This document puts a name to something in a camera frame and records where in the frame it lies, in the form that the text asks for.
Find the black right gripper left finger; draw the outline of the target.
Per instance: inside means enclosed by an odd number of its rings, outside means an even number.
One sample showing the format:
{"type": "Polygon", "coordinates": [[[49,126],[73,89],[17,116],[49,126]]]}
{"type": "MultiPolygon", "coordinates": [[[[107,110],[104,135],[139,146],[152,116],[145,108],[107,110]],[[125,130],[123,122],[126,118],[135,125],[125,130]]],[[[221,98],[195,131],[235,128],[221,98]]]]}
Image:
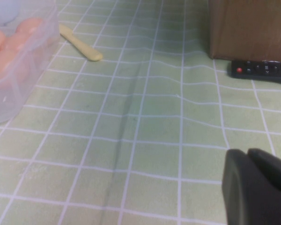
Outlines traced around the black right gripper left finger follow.
{"type": "Polygon", "coordinates": [[[222,194],[229,225],[281,225],[281,191],[241,150],[226,153],[222,194]]]}

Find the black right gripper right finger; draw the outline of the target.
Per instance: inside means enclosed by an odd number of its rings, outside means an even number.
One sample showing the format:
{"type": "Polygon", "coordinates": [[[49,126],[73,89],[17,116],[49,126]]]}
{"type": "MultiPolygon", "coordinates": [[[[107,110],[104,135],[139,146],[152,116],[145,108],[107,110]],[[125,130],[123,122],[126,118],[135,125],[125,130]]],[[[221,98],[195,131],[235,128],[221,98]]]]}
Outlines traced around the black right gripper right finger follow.
{"type": "Polygon", "coordinates": [[[247,155],[267,180],[281,191],[281,159],[261,149],[248,149],[247,155]]]}

